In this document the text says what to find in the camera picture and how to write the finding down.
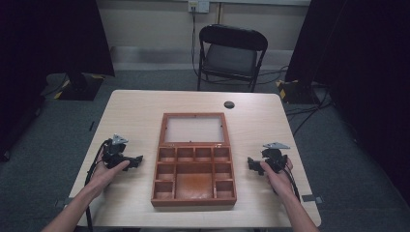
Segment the white wall socket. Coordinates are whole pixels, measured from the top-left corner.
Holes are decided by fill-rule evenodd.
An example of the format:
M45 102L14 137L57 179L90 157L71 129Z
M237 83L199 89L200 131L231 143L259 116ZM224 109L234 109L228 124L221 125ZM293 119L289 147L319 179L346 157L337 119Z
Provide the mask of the white wall socket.
M190 13L207 14L210 12L209 0L189 0L188 11Z

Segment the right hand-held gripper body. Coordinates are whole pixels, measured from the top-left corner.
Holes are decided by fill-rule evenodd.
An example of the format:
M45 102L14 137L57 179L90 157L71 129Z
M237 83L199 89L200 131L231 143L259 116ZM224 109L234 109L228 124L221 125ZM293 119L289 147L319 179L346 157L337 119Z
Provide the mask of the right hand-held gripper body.
M265 158L265 162L270 165L271 169L276 173L284 170L287 166L288 156L284 155L280 150L289 149L289 146L273 142L264 144L263 147L262 157Z

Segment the black stand base yellow striped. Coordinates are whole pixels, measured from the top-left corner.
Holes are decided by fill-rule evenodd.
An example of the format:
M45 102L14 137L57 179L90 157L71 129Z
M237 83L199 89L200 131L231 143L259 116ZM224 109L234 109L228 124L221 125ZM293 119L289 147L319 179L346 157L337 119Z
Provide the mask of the black stand base yellow striped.
M283 102L289 104L319 104L313 88L310 85L304 85L298 80L285 82L277 81L279 96Z
M43 93L51 95L60 101L88 101L91 102L98 94L104 77L97 74L68 72L65 73L60 84L53 90Z

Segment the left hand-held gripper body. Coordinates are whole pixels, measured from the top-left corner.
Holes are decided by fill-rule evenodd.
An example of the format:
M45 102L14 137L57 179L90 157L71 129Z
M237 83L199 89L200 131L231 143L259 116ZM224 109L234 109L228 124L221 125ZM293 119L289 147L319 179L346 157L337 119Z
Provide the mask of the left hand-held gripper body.
M112 138L108 138L103 144L102 161L108 169L126 160L123 152L128 139L114 133Z

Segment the dark curtain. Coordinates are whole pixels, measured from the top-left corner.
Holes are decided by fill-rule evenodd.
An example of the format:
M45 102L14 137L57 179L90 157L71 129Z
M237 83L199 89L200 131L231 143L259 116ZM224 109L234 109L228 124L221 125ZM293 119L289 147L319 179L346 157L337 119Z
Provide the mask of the dark curtain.
M114 75L97 0L0 0L0 161L52 73Z
M410 205L410 0L310 0L285 79L330 87Z

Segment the person's right hand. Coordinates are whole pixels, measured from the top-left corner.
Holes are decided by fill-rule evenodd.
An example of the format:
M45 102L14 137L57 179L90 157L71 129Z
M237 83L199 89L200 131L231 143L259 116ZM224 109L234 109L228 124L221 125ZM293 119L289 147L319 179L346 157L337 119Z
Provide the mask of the person's right hand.
M294 195L291 181L286 174L286 172L289 172L293 168L291 159L287 159L285 170L279 173L276 173L270 165L264 161L261 161L260 165L268 175L269 183L280 199L283 199L285 196Z

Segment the person's left hand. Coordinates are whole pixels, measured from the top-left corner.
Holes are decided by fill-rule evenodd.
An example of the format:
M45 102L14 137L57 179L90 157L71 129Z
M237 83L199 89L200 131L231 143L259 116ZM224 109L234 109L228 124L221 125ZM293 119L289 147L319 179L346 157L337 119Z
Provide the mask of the person's left hand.
M103 153L99 153L91 180L86 185L91 191L91 195L93 197L99 196L103 189L111 183L114 177L123 171L129 164L130 162L128 160L124 160L112 168L107 168L103 163Z

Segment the wooden compartment box with lid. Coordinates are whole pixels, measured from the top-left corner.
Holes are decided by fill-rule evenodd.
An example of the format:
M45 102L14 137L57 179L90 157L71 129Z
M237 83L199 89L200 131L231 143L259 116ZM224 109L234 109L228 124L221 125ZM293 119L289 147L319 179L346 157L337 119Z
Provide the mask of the wooden compartment box with lid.
M155 164L155 207L233 206L237 201L225 116L165 113Z

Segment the black folding chair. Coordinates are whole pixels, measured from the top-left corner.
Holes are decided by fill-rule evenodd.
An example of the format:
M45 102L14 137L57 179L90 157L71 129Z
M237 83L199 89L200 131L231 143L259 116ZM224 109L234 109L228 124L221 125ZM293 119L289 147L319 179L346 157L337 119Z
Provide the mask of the black folding chair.
M253 92L268 41L260 32L211 24L199 32L200 55L197 90L202 75L245 81Z

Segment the grey table bracket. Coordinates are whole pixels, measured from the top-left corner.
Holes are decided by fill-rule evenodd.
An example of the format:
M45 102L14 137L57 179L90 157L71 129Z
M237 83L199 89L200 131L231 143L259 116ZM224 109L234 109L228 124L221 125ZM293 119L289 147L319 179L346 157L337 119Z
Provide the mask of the grey table bracket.
M321 196L315 196L314 194L302 195L304 202L315 202L316 204L324 203L324 199Z

